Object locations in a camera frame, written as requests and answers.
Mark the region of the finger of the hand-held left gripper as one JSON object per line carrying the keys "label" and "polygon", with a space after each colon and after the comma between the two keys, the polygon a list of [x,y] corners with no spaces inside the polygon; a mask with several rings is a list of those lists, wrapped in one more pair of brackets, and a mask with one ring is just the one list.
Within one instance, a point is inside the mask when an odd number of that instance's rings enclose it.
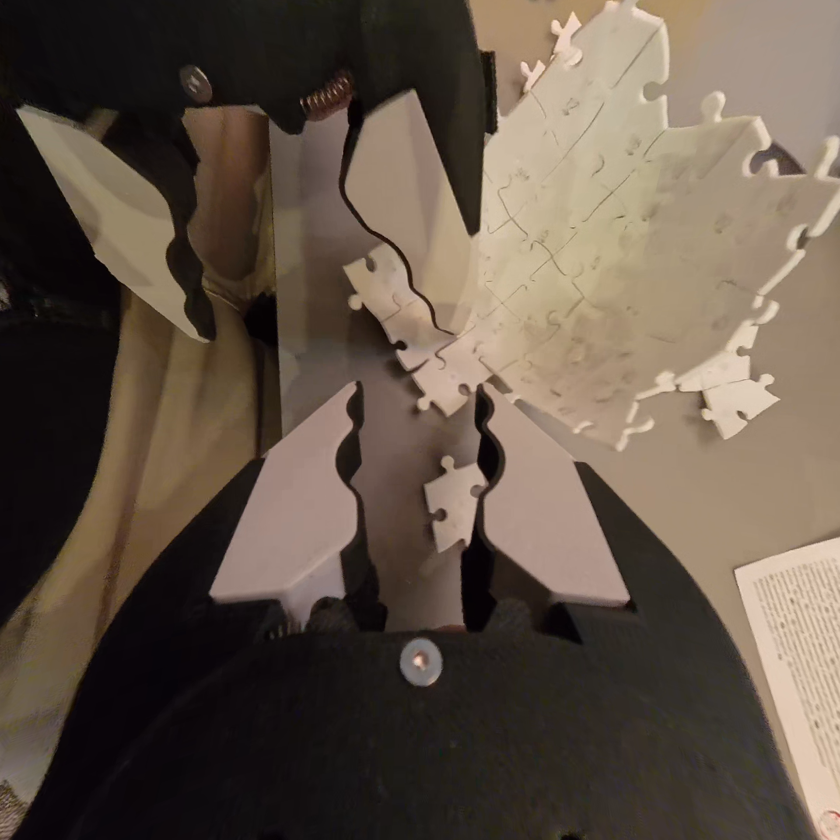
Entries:
{"label": "finger of the hand-held left gripper", "polygon": [[29,106],[17,115],[99,261],[185,335],[214,341],[189,233],[197,162],[184,127],[170,144],[132,114],[105,112],[88,126]]}
{"label": "finger of the hand-held left gripper", "polygon": [[436,328],[462,333],[476,299],[476,236],[467,232],[415,90],[363,120],[343,189],[363,226],[394,248]]}

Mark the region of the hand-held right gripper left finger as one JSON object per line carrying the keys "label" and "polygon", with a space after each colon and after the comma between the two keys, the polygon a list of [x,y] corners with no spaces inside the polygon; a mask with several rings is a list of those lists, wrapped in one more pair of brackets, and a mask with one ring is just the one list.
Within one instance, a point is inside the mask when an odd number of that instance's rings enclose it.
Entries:
{"label": "hand-held right gripper left finger", "polygon": [[352,381],[267,452],[210,587],[215,602],[277,601],[302,629],[332,598],[361,629],[385,628],[364,504],[352,486],[363,424],[363,386]]}

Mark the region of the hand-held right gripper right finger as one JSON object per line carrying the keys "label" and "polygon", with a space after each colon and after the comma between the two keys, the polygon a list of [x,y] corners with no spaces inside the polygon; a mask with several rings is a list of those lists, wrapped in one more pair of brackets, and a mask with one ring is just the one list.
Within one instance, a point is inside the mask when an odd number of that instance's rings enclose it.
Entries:
{"label": "hand-held right gripper right finger", "polygon": [[574,457],[493,385],[476,392],[475,421],[486,485],[461,555],[466,628],[484,629],[508,599],[550,631],[568,606],[631,607]]}

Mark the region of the curved white puzzle piece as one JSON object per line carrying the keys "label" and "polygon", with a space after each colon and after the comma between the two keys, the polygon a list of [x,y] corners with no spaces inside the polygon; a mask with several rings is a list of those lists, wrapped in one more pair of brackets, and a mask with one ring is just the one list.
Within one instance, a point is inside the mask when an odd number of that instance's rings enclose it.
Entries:
{"label": "curved white puzzle piece", "polygon": [[457,467],[451,455],[441,458],[440,468],[438,477],[423,484],[423,494],[436,551],[444,553],[457,543],[469,545],[487,481],[477,463]]}
{"label": "curved white puzzle piece", "polygon": [[771,374],[762,374],[757,380],[735,381],[704,389],[701,394],[705,405],[701,415],[714,424],[722,439],[729,440],[780,400],[769,391],[773,383]]}

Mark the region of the partly built puzzle ball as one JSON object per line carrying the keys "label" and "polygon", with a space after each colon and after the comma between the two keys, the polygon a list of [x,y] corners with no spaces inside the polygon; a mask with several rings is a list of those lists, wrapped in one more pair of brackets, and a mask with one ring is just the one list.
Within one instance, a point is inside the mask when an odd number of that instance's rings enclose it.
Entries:
{"label": "partly built puzzle ball", "polygon": [[485,152],[479,359],[513,393],[616,451],[655,425],[650,403],[715,385],[736,337],[778,310],[780,285],[838,215],[838,137],[783,174],[761,117],[669,125],[665,21],[606,2],[549,63]]}

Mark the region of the white instruction sheet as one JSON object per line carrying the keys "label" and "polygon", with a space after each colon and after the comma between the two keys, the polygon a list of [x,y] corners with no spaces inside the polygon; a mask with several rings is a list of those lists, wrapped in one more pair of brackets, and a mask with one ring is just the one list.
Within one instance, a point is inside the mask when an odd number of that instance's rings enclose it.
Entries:
{"label": "white instruction sheet", "polygon": [[737,568],[738,590],[820,838],[839,838],[839,538]]}

